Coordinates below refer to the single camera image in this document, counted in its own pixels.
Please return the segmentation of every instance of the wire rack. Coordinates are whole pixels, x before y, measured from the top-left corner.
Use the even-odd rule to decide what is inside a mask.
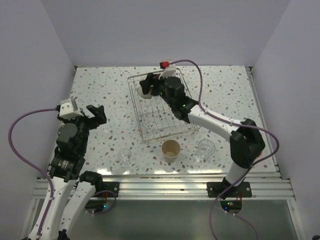
[[[182,80],[185,93],[191,98],[190,91],[181,70],[179,68],[176,70],[175,75]],[[161,73],[161,70],[154,71],[153,73]],[[200,127],[178,120],[160,96],[153,96],[149,99],[139,96],[139,82],[146,75],[147,73],[130,76],[128,78],[133,109],[140,136],[144,143],[148,144],[176,136],[194,134]]]

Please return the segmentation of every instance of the speckled white table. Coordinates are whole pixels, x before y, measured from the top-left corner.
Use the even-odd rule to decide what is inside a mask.
[[[193,66],[180,66],[193,99],[199,96],[199,74]],[[107,124],[90,132],[85,165],[82,172],[96,171],[103,175],[121,174],[208,174],[227,173],[232,160],[229,143],[215,133],[201,128],[193,135],[178,138],[182,151],[178,159],[168,164],[163,160],[163,141],[143,143],[138,132],[127,79],[133,75],[154,72],[158,67],[79,67],[76,70],[71,97],[78,106],[104,105]],[[202,102],[209,109],[233,119],[253,119],[262,126],[250,82],[243,66],[202,66],[204,89]],[[214,142],[214,155],[196,163],[198,142]],[[130,149],[132,164],[123,167],[118,159],[121,149]],[[267,146],[263,156],[270,152]],[[275,172],[272,159],[257,164],[252,172]]]

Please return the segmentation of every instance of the red clip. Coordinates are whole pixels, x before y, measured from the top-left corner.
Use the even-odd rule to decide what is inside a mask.
[[[163,66],[164,68],[169,67],[169,62],[168,62],[168,61],[164,61],[164,62],[162,63],[162,66]]]

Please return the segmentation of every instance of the clear plastic cup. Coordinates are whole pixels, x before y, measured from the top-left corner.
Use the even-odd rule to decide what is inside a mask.
[[[118,158],[122,166],[129,167],[132,162],[132,153],[129,149],[121,149],[118,154]]]
[[[201,140],[196,151],[196,161],[202,162],[203,160],[208,159],[215,151],[216,145],[212,141],[208,139]]]

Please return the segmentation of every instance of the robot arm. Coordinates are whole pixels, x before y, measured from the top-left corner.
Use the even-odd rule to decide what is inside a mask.
[[[139,82],[141,92],[143,95],[160,96],[169,105],[177,119],[211,130],[230,143],[230,155],[233,163],[218,190],[221,193],[251,167],[254,160],[265,148],[265,142],[260,132],[256,129],[226,124],[207,115],[207,112],[210,112],[229,122],[256,126],[256,123],[251,119],[240,121],[225,117],[210,110],[207,110],[207,112],[202,111],[198,101],[186,95],[185,86],[182,84],[180,78],[174,76],[174,64],[164,66],[163,63],[160,64],[160,67],[164,69],[164,72],[167,71],[167,73],[148,73],[147,77]],[[243,180],[239,181],[235,186],[239,186],[242,181]]]
[[[104,188],[102,177],[96,172],[86,171],[79,178],[85,163],[89,132],[107,122],[104,106],[89,105],[86,108],[93,117],[88,117],[79,110],[74,99],[64,100],[57,106],[57,118],[64,125],[58,130],[57,147],[50,163],[53,197],[49,186],[39,217],[27,240],[68,240],[67,233],[70,235],[81,210],[95,192]],[[75,194],[67,203],[75,185]]]

